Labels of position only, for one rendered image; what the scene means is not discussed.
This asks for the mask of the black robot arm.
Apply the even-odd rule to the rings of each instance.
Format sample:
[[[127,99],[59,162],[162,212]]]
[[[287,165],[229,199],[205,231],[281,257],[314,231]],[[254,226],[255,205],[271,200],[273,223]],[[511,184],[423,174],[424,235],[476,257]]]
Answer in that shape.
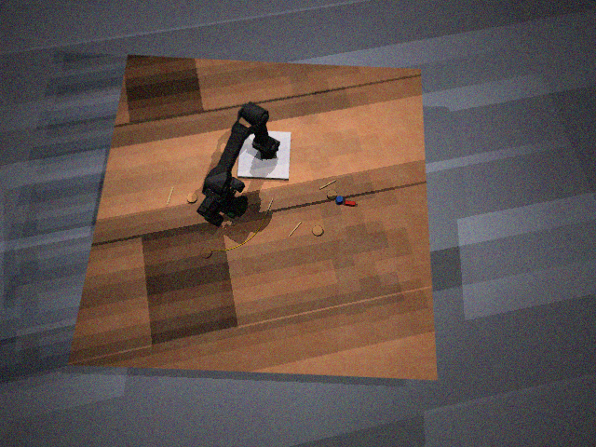
[[[243,118],[251,124],[249,128],[239,123]],[[237,114],[237,122],[231,129],[231,136],[224,148],[221,159],[214,169],[207,175],[202,194],[206,196],[197,212],[211,221],[221,204],[230,197],[230,183],[232,181],[232,168],[234,167],[239,152],[251,134],[254,134],[252,147],[261,152],[261,159],[277,158],[280,142],[268,135],[266,123],[269,113],[264,108],[249,102]],[[209,189],[208,189],[209,188]],[[246,196],[232,196],[232,201],[226,207],[226,212],[242,216],[248,207]]]

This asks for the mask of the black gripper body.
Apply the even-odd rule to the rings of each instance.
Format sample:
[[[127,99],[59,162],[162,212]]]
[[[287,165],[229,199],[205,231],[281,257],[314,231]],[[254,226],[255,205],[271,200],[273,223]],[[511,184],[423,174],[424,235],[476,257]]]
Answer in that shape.
[[[230,184],[231,184],[230,185],[231,186],[230,197],[221,204],[221,207],[218,209],[218,211],[216,212],[214,217],[211,219],[211,221],[205,218],[206,221],[208,221],[211,224],[216,225],[217,227],[220,226],[224,220],[224,217],[221,214],[219,214],[220,211],[226,213],[226,211],[225,211],[226,207],[227,207],[227,205],[229,205],[231,203],[232,196],[234,196],[237,191],[239,193],[241,193],[243,191],[243,189],[245,188],[245,184],[235,177],[232,177],[232,181]]]

